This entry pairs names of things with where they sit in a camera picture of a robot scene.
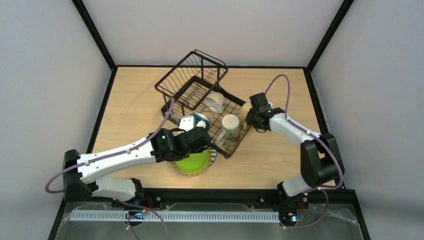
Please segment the beige mug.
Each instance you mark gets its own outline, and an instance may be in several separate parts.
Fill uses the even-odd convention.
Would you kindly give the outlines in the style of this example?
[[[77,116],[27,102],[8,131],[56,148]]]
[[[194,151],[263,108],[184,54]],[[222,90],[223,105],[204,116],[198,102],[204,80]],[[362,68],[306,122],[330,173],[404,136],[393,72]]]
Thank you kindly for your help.
[[[234,114],[227,114],[221,120],[220,134],[215,144],[234,146],[240,141],[240,120]]]

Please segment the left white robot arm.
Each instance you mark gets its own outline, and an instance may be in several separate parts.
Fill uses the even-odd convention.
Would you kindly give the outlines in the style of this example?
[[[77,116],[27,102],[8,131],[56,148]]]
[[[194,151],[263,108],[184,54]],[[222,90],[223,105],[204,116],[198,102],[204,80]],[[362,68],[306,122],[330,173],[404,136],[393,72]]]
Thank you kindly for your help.
[[[204,127],[190,130],[161,128],[131,144],[98,153],[64,154],[63,188],[66,202],[79,202],[91,197],[127,202],[144,197],[141,181],[123,180],[110,174],[145,164],[181,161],[201,153],[212,144]]]

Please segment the teal patterned white bowl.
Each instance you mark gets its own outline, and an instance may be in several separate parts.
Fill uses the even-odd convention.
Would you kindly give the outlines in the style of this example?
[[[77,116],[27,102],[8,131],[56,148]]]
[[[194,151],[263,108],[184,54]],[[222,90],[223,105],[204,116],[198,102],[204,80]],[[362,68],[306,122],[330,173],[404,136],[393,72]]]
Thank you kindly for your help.
[[[191,116],[194,117],[195,125],[197,127],[204,127],[205,129],[209,130],[211,127],[210,119],[203,115],[202,113],[191,113]]]

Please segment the plain white bowl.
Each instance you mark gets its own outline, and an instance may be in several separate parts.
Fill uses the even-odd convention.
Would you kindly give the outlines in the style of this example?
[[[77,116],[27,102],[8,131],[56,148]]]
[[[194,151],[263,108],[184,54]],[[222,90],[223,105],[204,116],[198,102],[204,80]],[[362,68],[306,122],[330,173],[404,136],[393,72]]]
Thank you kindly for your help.
[[[214,113],[222,114],[225,109],[225,97],[215,91],[211,91],[203,100],[203,103]]]

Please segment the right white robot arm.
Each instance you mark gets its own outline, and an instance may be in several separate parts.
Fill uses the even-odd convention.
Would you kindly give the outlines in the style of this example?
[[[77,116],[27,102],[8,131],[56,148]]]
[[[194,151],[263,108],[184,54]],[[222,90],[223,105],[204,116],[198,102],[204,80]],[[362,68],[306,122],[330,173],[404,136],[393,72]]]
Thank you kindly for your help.
[[[336,137],[313,131],[288,114],[288,108],[273,107],[264,92],[249,97],[246,123],[261,134],[279,135],[300,153],[300,170],[277,184],[276,199],[289,206],[302,194],[336,190],[344,184],[344,165]]]

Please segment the yellow mug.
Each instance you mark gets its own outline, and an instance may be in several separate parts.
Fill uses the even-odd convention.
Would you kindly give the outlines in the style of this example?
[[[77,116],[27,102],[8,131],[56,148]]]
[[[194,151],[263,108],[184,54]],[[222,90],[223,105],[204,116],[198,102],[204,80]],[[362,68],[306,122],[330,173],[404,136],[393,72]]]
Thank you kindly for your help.
[[[248,127],[248,124],[246,122],[246,118],[247,118],[247,115],[248,115],[251,108],[252,108],[251,103],[246,102],[242,105],[242,107],[239,110],[238,119],[239,119],[240,127],[241,127],[242,130],[246,130],[247,127]]]

